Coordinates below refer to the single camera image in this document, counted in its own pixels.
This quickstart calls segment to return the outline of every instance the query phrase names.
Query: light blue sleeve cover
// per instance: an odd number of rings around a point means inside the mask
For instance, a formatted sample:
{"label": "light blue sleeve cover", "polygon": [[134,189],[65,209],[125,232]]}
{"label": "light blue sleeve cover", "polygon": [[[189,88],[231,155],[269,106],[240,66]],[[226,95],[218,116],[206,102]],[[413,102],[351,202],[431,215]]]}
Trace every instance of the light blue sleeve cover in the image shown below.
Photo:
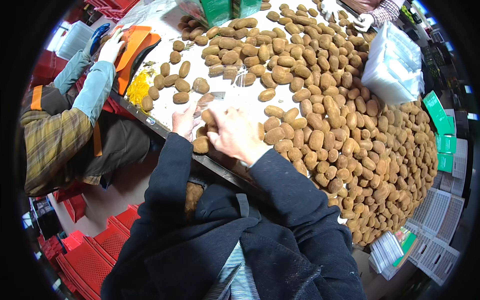
{"label": "light blue sleeve cover", "polygon": [[116,74],[115,66],[111,62],[96,62],[90,68],[84,86],[72,105],[72,108],[78,108],[87,115],[92,127],[95,126],[102,106],[110,94]]}
{"label": "light blue sleeve cover", "polygon": [[85,71],[85,67],[90,63],[91,56],[83,49],[67,62],[65,68],[55,77],[53,84],[60,90],[62,95],[66,94],[72,84],[74,84]]}

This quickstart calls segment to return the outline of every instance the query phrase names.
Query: stack of plastic containers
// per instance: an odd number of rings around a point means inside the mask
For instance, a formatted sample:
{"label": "stack of plastic containers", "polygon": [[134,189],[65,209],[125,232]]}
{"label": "stack of plastic containers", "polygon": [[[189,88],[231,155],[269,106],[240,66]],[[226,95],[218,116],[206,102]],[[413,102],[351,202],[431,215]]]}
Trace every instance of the stack of plastic containers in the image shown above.
{"label": "stack of plastic containers", "polygon": [[386,22],[370,45],[361,82],[387,104],[417,100],[424,89],[420,47]]}
{"label": "stack of plastic containers", "polygon": [[85,48],[93,32],[93,29],[81,21],[73,23],[57,45],[55,54],[64,60],[70,60],[78,50]]}

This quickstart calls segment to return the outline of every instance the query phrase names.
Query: packaging box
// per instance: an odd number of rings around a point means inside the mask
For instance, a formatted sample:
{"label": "packaging box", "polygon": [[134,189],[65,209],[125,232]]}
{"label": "packaging box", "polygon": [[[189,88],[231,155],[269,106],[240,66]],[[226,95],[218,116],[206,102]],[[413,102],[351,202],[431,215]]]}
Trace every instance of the packaging box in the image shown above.
{"label": "packaging box", "polygon": [[447,153],[437,153],[438,170],[444,172],[452,172],[453,155]]}
{"label": "packaging box", "polygon": [[455,133],[453,120],[448,119],[445,110],[434,91],[429,92],[425,96],[423,103],[425,104],[439,135]]}
{"label": "packaging box", "polygon": [[231,0],[175,0],[175,2],[205,28],[220,26],[232,18]]}
{"label": "packaging box", "polygon": [[456,137],[452,135],[435,134],[435,143],[437,144],[437,152],[451,154],[456,152]]}
{"label": "packaging box", "polygon": [[234,18],[245,18],[260,10],[262,0],[232,0]]}

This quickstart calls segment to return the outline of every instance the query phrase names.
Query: blue rubber glove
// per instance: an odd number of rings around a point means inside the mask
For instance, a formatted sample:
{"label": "blue rubber glove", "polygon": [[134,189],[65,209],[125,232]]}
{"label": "blue rubber glove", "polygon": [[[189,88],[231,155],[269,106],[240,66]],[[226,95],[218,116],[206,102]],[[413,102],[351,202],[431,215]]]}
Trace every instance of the blue rubber glove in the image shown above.
{"label": "blue rubber glove", "polygon": [[85,46],[84,51],[90,55],[94,55],[100,47],[100,40],[102,35],[110,29],[110,24],[106,23],[100,26],[93,32],[92,37],[88,40],[87,45]]}

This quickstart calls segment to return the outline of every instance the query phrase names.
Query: glove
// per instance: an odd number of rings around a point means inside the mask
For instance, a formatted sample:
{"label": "glove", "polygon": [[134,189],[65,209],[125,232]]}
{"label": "glove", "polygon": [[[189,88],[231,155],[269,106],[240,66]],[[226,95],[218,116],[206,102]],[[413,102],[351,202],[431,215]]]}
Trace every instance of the glove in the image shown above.
{"label": "glove", "polygon": [[328,22],[330,17],[333,15],[335,20],[339,20],[338,18],[338,5],[336,3],[336,0],[323,0],[322,5],[320,6],[322,8],[322,13],[325,14],[325,20]]}
{"label": "glove", "polygon": [[117,29],[112,35],[112,38],[106,41],[103,45],[100,55],[98,56],[98,61],[104,60],[114,63],[117,60],[120,50],[125,45],[125,41],[120,41],[122,36],[123,32],[121,31],[121,28]]}
{"label": "glove", "polygon": [[358,19],[353,20],[355,29],[359,32],[367,32],[373,22],[373,16],[369,13],[362,13]]}
{"label": "glove", "polygon": [[90,56],[94,55],[95,52],[100,47],[100,40],[102,35],[110,29],[110,24],[106,23],[100,26],[93,32],[92,37],[88,40],[84,52],[90,54]]}

